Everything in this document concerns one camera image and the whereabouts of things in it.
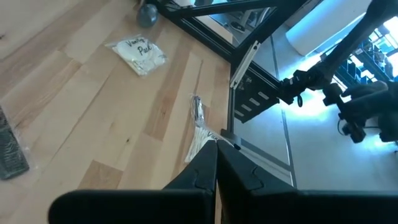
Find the tile floor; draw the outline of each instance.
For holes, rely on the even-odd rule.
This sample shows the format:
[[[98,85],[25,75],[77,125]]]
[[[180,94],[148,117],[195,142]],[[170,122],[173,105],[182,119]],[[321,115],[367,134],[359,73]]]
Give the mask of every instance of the tile floor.
[[[266,40],[255,61],[280,79],[289,77],[307,58],[301,57],[285,38],[286,27],[278,29]],[[282,180],[292,179],[299,189],[315,190],[398,190],[398,156],[395,144],[384,144],[370,130],[361,144],[337,131],[338,110],[323,105],[323,95],[306,91],[304,106],[275,105],[247,123],[235,120],[235,134],[294,167],[293,172],[267,161],[261,153],[247,152],[254,162]],[[290,145],[292,159],[289,159]]]

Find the metal frame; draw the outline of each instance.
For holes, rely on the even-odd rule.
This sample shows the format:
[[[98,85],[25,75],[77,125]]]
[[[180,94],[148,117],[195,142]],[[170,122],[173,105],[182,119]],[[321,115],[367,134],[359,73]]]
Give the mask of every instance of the metal frame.
[[[246,52],[255,43],[263,43],[270,37],[275,30],[280,27],[293,13],[295,13],[307,0],[248,0],[238,2],[227,2],[214,4],[210,6],[179,6],[173,1],[147,0],[147,3],[154,4],[158,11],[179,28],[189,33],[191,36],[205,44],[212,51],[224,58],[231,64],[231,76],[243,60]],[[233,11],[242,11],[248,9],[259,9],[273,7],[269,16],[265,18],[242,43],[234,47],[216,32],[200,22],[195,16],[205,16],[210,14],[219,14]],[[256,62],[251,62],[243,79],[252,78],[259,80],[256,83],[258,88],[267,89],[269,100],[264,105],[258,106],[256,112],[265,110],[279,102],[279,99],[291,103],[292,99],[284,97],[280,92],[282,87],[280,80],[261,68]],[[228,110],[228,131],[233,132],[234,105],[241,105],[248,101],[248,94],[238,94],[235,90],[229,91],[229,110]]]

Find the white packet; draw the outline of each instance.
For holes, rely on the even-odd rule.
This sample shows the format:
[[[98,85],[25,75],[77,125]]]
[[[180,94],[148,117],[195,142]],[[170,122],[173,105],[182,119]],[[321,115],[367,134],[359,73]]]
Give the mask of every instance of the white packet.
[[[140,77],[147,76],[167,61],[163,51],[141,35],[105,46],[117,53]]]

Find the wooden floor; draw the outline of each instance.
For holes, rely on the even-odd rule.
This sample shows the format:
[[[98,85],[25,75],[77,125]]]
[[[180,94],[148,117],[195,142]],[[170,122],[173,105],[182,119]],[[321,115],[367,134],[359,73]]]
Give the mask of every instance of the wooden floor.
[[[229,63],[163,17],[137,27],[134,5],[79,1],[0,62],[0,104],[32,161],[0,182],[0,223],[46,223],[74,189],[161,189],[184,168],[192,93],[226,127]],[[146,78],[103,45],[134,34],[169,57]]]

